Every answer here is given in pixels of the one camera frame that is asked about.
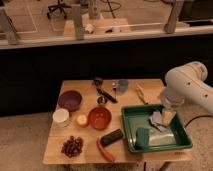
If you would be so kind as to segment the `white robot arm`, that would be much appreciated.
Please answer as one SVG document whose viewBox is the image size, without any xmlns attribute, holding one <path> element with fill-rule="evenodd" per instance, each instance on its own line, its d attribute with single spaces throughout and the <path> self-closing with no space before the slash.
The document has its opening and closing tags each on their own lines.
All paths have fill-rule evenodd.
<svg viewBox="0 0 213 171">
<path fill-rule="evenodd" d="M 199 61 L 170 69 L 165 75 L 166 87 L 159 95 L 161 103 L 177 108 L 190 99 L 213 115 L 213 87 L 205 83 L 207 76 L 206 66 Z"/>
</svg>

